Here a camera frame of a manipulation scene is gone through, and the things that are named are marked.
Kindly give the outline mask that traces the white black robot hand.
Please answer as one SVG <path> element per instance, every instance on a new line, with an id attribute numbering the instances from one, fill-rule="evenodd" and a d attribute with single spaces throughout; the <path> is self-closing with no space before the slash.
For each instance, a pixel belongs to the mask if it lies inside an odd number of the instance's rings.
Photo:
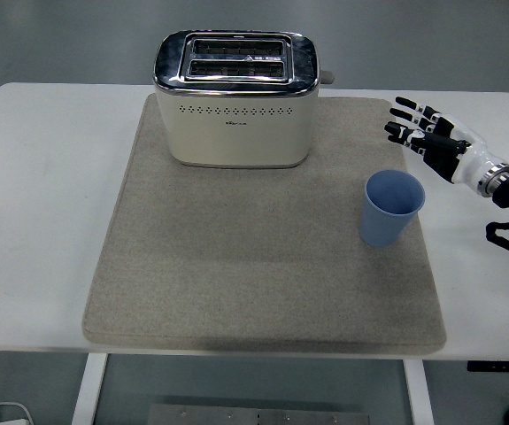
<path id="1" fill-rule="evenodd" d="M 458 119 L 405 97 L 396 97 L 395 102 L 389 113 L 396 119 L 384 127 L 388 140 L 420 155 L 447 182 L 463 183 L 490 197 L 492 181 L 502 173 L 509 175 L 509 165 Z"/>

